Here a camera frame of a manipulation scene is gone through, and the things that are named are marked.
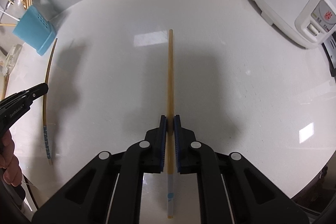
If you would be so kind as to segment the left hand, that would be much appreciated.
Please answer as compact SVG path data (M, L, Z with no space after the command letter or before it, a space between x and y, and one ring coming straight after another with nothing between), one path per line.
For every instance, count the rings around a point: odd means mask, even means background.
M22 183L22 170L18 158L14 155L15 144L9 130L3 135L1 144L1 168L5 169L3 179L9 185L19 186Z

